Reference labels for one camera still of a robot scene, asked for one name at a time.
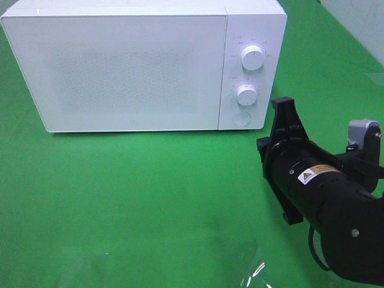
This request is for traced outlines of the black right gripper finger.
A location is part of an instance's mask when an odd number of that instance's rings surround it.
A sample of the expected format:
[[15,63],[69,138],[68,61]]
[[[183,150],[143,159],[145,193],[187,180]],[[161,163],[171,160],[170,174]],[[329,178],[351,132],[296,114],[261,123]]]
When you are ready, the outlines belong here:
[[297,114],[294,99],[281,97],[273,99],[271,103],[275,111],[271,130],[272,141],[309,139]]

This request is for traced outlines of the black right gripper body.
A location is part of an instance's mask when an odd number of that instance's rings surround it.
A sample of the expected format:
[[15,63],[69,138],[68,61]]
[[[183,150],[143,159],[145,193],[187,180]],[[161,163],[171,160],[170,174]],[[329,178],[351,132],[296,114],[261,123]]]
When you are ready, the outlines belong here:
[[271,137],[256,140],[263,174],[283,209],[289,225],[303,222],[303,212],[289,196],[290,185],[306,168],[330,162],[329,153],[308,139],[283,139],[277,143]]

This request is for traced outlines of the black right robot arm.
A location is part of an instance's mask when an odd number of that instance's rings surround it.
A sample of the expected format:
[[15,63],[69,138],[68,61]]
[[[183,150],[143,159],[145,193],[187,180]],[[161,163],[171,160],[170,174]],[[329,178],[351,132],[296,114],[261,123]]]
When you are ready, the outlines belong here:
[[383,178],[382,132],[377,121],[352,120],[348,145],[334,155],[311,141],[292,98],[272,101],[271,133],[257,140],[263,174],[288,224],[307,220],[316,263],[341,278],[383,284],[383,199],[373,191]]

